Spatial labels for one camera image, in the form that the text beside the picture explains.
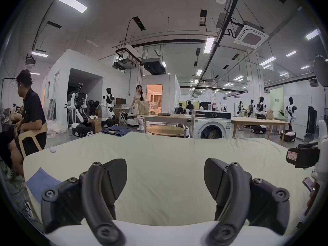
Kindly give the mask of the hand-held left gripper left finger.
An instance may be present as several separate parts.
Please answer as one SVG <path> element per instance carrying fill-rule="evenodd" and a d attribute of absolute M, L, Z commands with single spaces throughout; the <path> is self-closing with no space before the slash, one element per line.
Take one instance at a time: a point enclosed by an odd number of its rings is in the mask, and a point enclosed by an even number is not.
<path fill-rule="evenodd" d="M 125 159 L 93 162 L 79 178 L 71 177 L 42 192 L 41 216 L 45 234 L 86 219 L 101 245 L 123 246 L 123 232 L 114 224 L 115 202 L 127 182 Z"/>

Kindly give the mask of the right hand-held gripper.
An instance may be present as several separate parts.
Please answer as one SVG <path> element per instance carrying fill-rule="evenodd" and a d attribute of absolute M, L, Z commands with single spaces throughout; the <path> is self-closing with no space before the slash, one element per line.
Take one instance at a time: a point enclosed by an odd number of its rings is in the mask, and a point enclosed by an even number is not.
<path fill-rule="evenodd" d="M 318 142 L 299 144 L 296 148 L 290 148 L 286 154 L 286 161 L 295 168 L 310 168 L 311 178 L 319 184 L 320 188 L 326 188 L 328 183 L 328 133 L 324 120 L 318 121 Z"/>

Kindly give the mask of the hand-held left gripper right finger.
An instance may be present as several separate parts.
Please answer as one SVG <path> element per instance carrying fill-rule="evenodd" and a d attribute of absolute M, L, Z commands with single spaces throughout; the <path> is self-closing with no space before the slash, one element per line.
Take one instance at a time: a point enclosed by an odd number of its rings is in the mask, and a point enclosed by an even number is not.
<path fill-rule="evenodd" d="M 208 158 L 204 181 L 216 202 L 217 225 L 208 233 L 208 246 L 228 246 L 236 239 L 244 223 L 264 227 L 282 236 L 290 215 L 289 191 L 262 178 L 252 178 L 238 162 L 227 164 Z"/>

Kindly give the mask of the person's right hand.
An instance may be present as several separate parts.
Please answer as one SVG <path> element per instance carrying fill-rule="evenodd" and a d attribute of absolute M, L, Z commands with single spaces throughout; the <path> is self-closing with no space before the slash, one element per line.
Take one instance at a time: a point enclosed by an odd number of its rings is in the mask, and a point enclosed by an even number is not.
<path fill-rule="evenodd" d="M 309 200 L 306 204 L 307 206 L 307 210 L 310 210 L 313 203 L 314 203 L 314 200 L 316 199 L 317 197 L 317 194 L 318 194 L 318 191 L 320 189 L 320 185 L 315 181 L 314 184 L 313 184 L 313 188 L 312 188 L 312 191 L 310 192 L 310 195 L 309 195 Z"/>

